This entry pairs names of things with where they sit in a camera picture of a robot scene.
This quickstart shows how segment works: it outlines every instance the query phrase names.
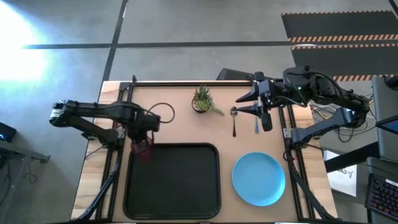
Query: desk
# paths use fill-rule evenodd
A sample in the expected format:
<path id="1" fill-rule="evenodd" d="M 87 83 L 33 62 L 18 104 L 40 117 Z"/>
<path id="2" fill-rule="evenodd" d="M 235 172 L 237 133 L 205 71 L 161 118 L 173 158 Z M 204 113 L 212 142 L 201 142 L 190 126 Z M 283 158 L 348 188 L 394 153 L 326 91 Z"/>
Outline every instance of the desk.
<path id="1" fill-rule="evenodd" d="M 213 82 L 213 83 L 222 83 L 224 85 L 235 85 L 237 83 L 242 83 L 242 81 L 204 81 L 206 83 Z M 101 90 L 100 98 L 99 98 L 99 103 L 112 103 L 117 100 L 118 98 L 118 91 L 119 91 L 119 86 L 120 82 L 104 82 L 103 88 Z M 157 88 L 152 87 L 152 88 L 147 88 L 146 89 L 146 98 L 135 98 L 137 95 L 140 95 L 140 89 L 141 87 L 135 87 L 134 88 L 134 93 L 133 93 L 133 101 L 135 103 L 140 104 L 144 108 L 148 108 L 152 106 L 154 103 L 164 101 L 164 97 L 157 92 Z M 213 96 L 215 97 L 215 102 L 219 104 L 220 108 L 226 112 L 226 117 L 223 119 L 218 119 L 219 116 L 217 114 L 205 114 L 205 116 L 211 116 L 208 117 L 207 119 L 212 119 L 212 121 L 219 122 L 220 124 L 223 124 L 225 126 L 231 126 L 228 129 L 228 136 L 231 135 L 232 131 L 232 119 L 229 117 L 229 110 L 232 105 L 236 105 L 233 102 L 228 102 L 229 104 L 223 103 L 223 100 L 220 100 L 218 97 L 231 97 L 233 99 L 236 99 L 237 97 L 245 94 L 250 90 L 250 87 L 239 87 L 235 88 L 234 91 L 230 91 L 228 93 L 228 96 L 225 95 L 225 93 L 218 92 L 216 89 L 211 89 L 211 92 Z M 190 93 L 189 95 L 181 94 L 181 97 L 184 97 L 183 101 L 188 102 L 188 106 L 190 107 L 190 99 L 192 99 L 193 92 Z M 174 125 L 183 125 L 184 121 L 183 120 L 178 120 L 178 114 L 177 111 L 181 109 L 182 106 L 180 105 L 174 105 L 171 103 L 174 108 L 176 109 L 176 120 L 173 121 Z M 242 103 L 242 106 L 250 105 L 251 103 Z M 154 109 L 155 113 L 163 113 L 163 111 L 156 111 Z M 295 119 L 298 127 L 307 127 L 309 125 L 313 124 L 313 119 L 312 119 L 312 114 L 310 111 L 310 108 L 299 108 L 299 107 L 294 107 L 294 113 L 295 113 Z M 164 116 L 164 119 L 167 119 L 169 114 L 160 114 L 161 116 Z M 282 141 L 275 141 L 275 139 L 281 138 L 282 132 L 280 130 L 280 123 L 279 123 L 279 117 L 277 110 L 272 110 L 271 111 L 271 116 L 272 116 L 272 121 L 274 125 L 274 129 L 271 132 L 268 133 L 261 133 L 259 135 L 254 134 L 254 125 L 250 125 L 250 129 L 252 131 L 250 132 L 245 132 L 244 129 L 244 124 L 247 121 L 246 119 L 250 119 L 254 123 L 254 118 L 248 114 L 239 114 L 236 118 L 236 125 L 237 125 L 237 132 L 238 136 L 237 138 L 241 137 L 239 141 L 234 142 L 235 144 L 243 144 L 239 143 L 240 141 L 251 141 L 251 142 L 258 142 L 261 141 L 261 139 L 266 139 L 268 138 L 270 141 L 273 140 L 273 144 L 275 144 L 275 147 L 281 147 L 283 146 Z M 102 128 L 110 128 L 112 125 L 112 121 L 108 119 L 95 119 L 95 124 L 101 126 Z M 168 129 L 166 125 L 161 126 L 160 129 Z M 197 139 L 190 139 L 190 135 L 186 134 L 184 132 L 179 133 L 179 135 L 182 135 L 184 138 L 176 138 L 176 137 L 171 137 L 170 136 L 167 138 L 166 135 L 162 134 L 162 131 L 157 133 L 155 136 L 155 141 L 158 142 L 181 142 L 182 139 L 188 139 L 186 141 L 196 141 Z M 215 138 L 214 136 L 210 134 L 205 134 L 204 138 L 208 139 L 209 142 L 211 142 L 212 138 Z M 251 205 L 246 205 L 234 192 L 231 183 L 229 183 L 229 179 L 231 176 L 231 170 L 230 167 L 233 165 L 232 161 L 235 161 L 236 159 L 241 156 L 242 152 L 239 154 L 231 154 L 232 158 L 229 159 L 224 159 L 222 156 L 221 148 L 225 148 L 226 146 L 233 147 L 231 143 L 224 142 L 222 143 L 224 146 L 218 146 L 216 147 L 219 150 L 220 153 L 220 169 L 221 169 L 221 198 L 222 198 L 222 204 L 221 204 L 221 211 L 220 213 L 211 219 L 211 222 L 271 222 L 271 221 L 296 221 L 295 218 L 295 212 L 291 212 L 291 209 L 294 210 L 294 204 L 293 204 L 293 199 L 292 199 L 292 189 L 290 185 L 290 176 L 289 172 L 287 171 L 287 164 L 282 164 L 282 153 L 283 151 L 278 151 L 278 153 L 272 153 L 272 152 L 267 152 L 269 153 L 272 157 L 277 159 L 280 163 L 281 166 L 285 170 L 285 174 L 287 174 L 287 186 L 285 189 L 285 193 L 282 196 L 282 198 L 274 205 L 266 208 L 257 208 L 253 207 Z M 317 141 L 312 141 L 311 144 L 318 145 Z M 262 146 L 259 144 L 252 145 L 255 147 L 255 149 L 247 149 L 247 151 L 263 151 Z M 100 144 L 96 141 L 90 142 L 88 145 L 87 153 L 94 151 L 95 149 L 99 148 Z M 125 148 L 124 150 L 124 155 L 123 155 L 123 161 L 121 165 L 121 175 L 119 178 L 119 184 L 118 184 L 118 194 L 116 194 L 116 203 L 114 206 L 114 212 L 113 212 L 113 221 L 114 222 L 131 222 L 131 220 L 128 220 L 123 217 L 123 210 L 122 210 L 122 196 L 123 196 L 123 191 L 124 191 L 124 180 L 125 176 L 123 176 L 127 164 L 124 162 L 126 160 L 125 153 L 128 153 L 129 149 L 128 147 Z M 78 188 L 78 192 L 76 195 L 76 200 L 75 204 L 73 207 L 73 212 L 72 212 L 72 218 L 78 217 L 80 214 L 83 213 L 85 208 L 91 203 L 92 199 L 95 197 L 95 195 L 98 193 L 98 190 L 101 185 L 101 178 L 102 174 L 104 171 L 104 161 L 106 157 L 106 150 L 100 150 L 96 152 L 95 154 L 91 155 L 84 163 L 83 165 L 83 170 L 81 174 L 81 179 L 80 179 L 80 184 Z M 336 208 L 335 204 L 333 201 L 333 197 L 331 194 L 331 189 L 329 186 L 328 178 L 326 175 L 326 169 L 323 164 L 323 158 L 322 154 L 318 149 L 313 149 L 313 148 L 306 148 L 303 150 L 303 158 L 305 161 L 305 167 L 307 170 L 307 176 L 308 176 L 308 181 L 310 184 L 310 188 L 312 192 L 315 194 L 317 199 L 320 201 L 320 203 L 326 208 L 326 210 L 334 215 L 337 216 L 336 214 Z M 108 191 L 107 197 L 104 200 L 104 210 L 108 211 L 108 206 L 109 206 L 109 195 L 110 191 Z M 301 198 L 301 205 L 304 211 L 304 216 L 307 216 L 306 213 L 306 208 L 305 208 L 305 200 L 302 194 L 300 194 Z M 272 220 L 272 217 L 270 217 L 271 213 L 283 213 L 283 218 L 280 218 L 280 220 Z"/>

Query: spoon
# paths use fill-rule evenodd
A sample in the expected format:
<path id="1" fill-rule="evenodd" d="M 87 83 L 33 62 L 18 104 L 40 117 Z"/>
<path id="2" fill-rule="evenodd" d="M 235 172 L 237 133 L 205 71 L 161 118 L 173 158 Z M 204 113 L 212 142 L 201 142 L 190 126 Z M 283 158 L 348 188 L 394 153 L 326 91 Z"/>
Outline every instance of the spoon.
<path id="1" fill-rule="evenodd" d="M 231 108 L 231 116 L 232 116 L 232 118 L 234 119 L 234 131 L 233 131 L 233 133 L 232 133 L 232 136 L 233 137 L 236 137 L 236 129 L 235 129 L 235 117 L 236 117 L 236 115 L 238 114 L 238 111 L 236 110 L 236 107 L 232 107 Z"/>

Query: wooden table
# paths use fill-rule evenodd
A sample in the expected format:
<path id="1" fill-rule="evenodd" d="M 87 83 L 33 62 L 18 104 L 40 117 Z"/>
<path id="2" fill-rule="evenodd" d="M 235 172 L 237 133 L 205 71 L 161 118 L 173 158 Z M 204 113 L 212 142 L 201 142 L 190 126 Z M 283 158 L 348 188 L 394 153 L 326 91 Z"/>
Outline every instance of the wooden table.
<path id="1" fill-rule="evenodd" d="M 109 104 L 115 102 L 118 97 L 120 82 L 104 82 L 101 94 L 99 97 L 99 103 Z M 143 102 L 137 102 L 141 106 L 146 107 L 148 105 L 142 105 Z M 298 127 L 305 128 L 313 124 L 312 114 L 310 108 L 301 108 L 298 106 L 294 106 L 295 120 Z M 103 128 L 110 128 L 112 125 L 112 121 L 109 119 L 95 119 L 95 124 L 101 126 Z M 280 129 L 279 119 L 273 118 L 273 123 L 277 123 L 278 129 Z M 313 145 L 318 146 L 318 141 L 312 140 L 310 142 Z M 87 148 L 87 154 L 99 148 L 100 144 L 97 141 L 92 141 L 89 143 Z M 83 170 L 81 173 L 80 183 L 78 186 L 78 191 L 76 194 L 75 204 L 73 207 L 72 218 L 76 218 L 81 215 L 86 207 L 91 203 L 94 199 L 95 195 L 98 193 L 101 185 L 101 179 L 104 171 L 104 162 L 106 158 L 106 150 L 100 149 L 98 152 L 92 154 L 84 163 Z M 308 147 L 303 150 L 303 158 L 305 161 L 305 168 L 307 171 L 307 177 L 309 181 L 309 185 L 311 191 L 315 194 L 320 203 L 326 208 L 326 210 L 333 216 L 337 217 L 337 212 L 335 208 L 335 203 L 333 201 L 333 197 L 331 194 L 331 189 L 328 181 L 328 177 L 326 174 L 325 165 L 323 163 L 322 154 L 319 149 Z M 291 194 L 291 186 L 287 187 L 288 190 L 285 190 L 286 194 Z M 103 217 L 106 216 L 109 206 L 109 195 L 111 189 L 108 191 L 107 196 L 104 201 L 104 211 Z M 303 209 L 303 214 L 305 217 L 308 217 L 307 208 L 305 206 L 305 198 L 303 193 L 300 190 L 300 199 L 301 205 Z M 115 206 L 115 211 L 120 210 L 120 206 Z"/>

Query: concrete floor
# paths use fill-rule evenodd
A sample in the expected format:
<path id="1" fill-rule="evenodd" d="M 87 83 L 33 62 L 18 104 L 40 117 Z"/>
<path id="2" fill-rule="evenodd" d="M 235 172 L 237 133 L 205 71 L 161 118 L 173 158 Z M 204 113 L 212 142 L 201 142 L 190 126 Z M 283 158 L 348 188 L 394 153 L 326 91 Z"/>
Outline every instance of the concrete floor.
<path id="1" fill-rule="evenodd" d="M 16 144 L 51 155 L 48 164 L 32 163 L 39 181 L 22 181 L 6 223 L 70 218 L 87 142 L 79 131 L 55 128 L 48 119 L 57 100 L 98 99 L 109 54 L 109 49 L 18 48 L 23 44 L 111 43 L 121 3 L 0 0 L 0 118 L 18 130 Z M 282 12 L 385 9 L 391 10 L 387 0 L 130 0 L 119 42 L 287 40 Z M 289 47 L 117 49 L 109 79 L 130 80 L 135 74 L 139 80 L 214 80 L 223 67 L 281 77 L 283 69 L 293 66 Z M 370 82 L 341 86 L 364 95 L 371 92 Z M 372 130 L 342 144 L 335 133 L 328 133 L 321 145 L 348 152 L 376 139 Z M 364 221 L 362 205 L 335 195 L 341 218 Z"/>

